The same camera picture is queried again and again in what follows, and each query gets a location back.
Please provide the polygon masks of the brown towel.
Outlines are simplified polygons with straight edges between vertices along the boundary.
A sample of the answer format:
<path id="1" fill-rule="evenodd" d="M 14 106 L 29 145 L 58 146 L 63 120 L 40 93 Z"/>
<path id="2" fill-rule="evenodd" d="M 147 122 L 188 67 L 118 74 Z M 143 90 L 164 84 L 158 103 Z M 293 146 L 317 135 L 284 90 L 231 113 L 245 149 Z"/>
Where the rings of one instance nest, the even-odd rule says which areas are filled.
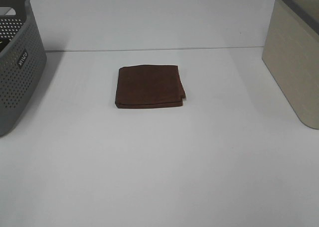
<path id="1" fill-rule="evenodd" d="M 120 109 L 180 107 L 185 98 L 176 65 L 136 65 L 119 69 L 115 105 Z"/>

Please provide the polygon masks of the grey perforated plastic basket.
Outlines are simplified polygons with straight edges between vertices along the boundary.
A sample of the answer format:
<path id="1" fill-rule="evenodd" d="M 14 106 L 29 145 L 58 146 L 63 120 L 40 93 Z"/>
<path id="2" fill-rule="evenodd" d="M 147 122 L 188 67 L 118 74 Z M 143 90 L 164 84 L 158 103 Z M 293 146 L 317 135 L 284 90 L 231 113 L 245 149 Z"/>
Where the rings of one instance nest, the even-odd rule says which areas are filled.
<path id="1" fill-rule="evenodd" d="M 46 53 L 30 0 L 0 0 L 14 15 L 0 17 L 0 134 L 9 133 L 31 99 Z"/>

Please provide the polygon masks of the beige plastic basket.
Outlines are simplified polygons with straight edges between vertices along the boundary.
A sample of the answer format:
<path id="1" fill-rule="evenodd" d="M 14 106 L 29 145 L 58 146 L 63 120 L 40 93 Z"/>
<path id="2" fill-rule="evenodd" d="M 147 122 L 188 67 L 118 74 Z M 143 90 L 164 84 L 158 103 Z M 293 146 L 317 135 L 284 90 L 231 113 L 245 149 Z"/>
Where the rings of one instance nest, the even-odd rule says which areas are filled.
<path id="1" fill-rule="evenodd" d="M 319 127 L 319 0 L 275 0 L 262 60 L 299 120 Z"/>

